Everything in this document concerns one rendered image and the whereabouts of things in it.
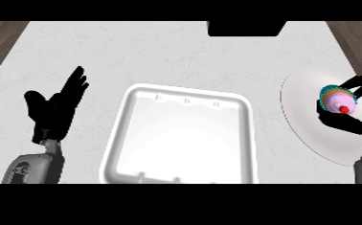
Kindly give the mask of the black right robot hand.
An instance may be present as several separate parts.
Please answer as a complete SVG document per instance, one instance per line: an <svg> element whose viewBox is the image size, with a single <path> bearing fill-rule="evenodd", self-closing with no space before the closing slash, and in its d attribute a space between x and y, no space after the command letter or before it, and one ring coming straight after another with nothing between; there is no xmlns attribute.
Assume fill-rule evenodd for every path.
<svg viewBox="0 0 362 225"><path fill-rule="evenodd" d="M341 85L348 89L359 100L362 99L362 76L351 77ZM319 106L319 99L316 100L316 113L319 121L329 127L340 129L348 133L362 135L362 121L357 120L351 114L337 114L325 111Z"/></svg>

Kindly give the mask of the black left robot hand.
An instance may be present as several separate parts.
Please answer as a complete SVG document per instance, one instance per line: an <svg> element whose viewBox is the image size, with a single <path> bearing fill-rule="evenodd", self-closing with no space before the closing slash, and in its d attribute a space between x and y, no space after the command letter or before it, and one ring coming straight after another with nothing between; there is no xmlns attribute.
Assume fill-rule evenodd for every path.
<svg viewBox="0 0 362 225"><path fill-rule="evenodd" d="M48 99L34 90L23 93L28 117L35 123L34 144L40 145L47 139L60 141L68 134L75 109L88 86L82 73L84 69L78 66L66 79L60 91Z"/></svg>

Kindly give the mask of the black appliance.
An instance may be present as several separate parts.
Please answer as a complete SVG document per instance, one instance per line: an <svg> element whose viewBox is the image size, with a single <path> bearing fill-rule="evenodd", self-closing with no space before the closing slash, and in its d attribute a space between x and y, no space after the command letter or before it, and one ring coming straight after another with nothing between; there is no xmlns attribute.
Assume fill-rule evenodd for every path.
<svg viewBox="0 0 362 225"><path fill-rule="evenodd" d="M277 36L283 21L209 21L209 36Z"/></svg>

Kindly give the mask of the white plate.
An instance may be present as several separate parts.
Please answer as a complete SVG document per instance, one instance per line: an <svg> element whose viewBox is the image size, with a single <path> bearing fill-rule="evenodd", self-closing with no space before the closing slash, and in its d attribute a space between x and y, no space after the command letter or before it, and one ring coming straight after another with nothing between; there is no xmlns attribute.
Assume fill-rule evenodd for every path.
<svg viewBox="0 0 362 225"><path fill-rule="evenodd" d="M362 157L362 135L322 124L316 100L325 85L340 85L353 76L325 68L303 68L288 75L279 90L282 114L298 139L322 158L347 167Z"/></svg>

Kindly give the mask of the white tray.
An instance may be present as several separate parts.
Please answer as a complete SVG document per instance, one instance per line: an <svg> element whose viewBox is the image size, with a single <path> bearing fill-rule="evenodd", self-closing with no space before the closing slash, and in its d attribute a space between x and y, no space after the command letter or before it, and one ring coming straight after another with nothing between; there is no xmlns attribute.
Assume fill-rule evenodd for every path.
<svg viewBox="0 0 362 225"><path fill-rule="evenodd" d="M252 112L233 93L128 87L99 168L103 184L255 184Z"/></svg>

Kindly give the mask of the pink frosted cupcake with cherry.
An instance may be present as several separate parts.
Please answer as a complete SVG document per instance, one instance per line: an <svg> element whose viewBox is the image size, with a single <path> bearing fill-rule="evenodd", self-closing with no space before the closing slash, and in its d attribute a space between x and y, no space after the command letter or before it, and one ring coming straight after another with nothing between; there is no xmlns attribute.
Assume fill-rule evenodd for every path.
<svg viewBox="0 0 362 225"><path fill-rule="evenodd" d="M348 89L334 84L320 88L319 106L325 111L350 115L354 112L356 105L357 99Z"/></svg>

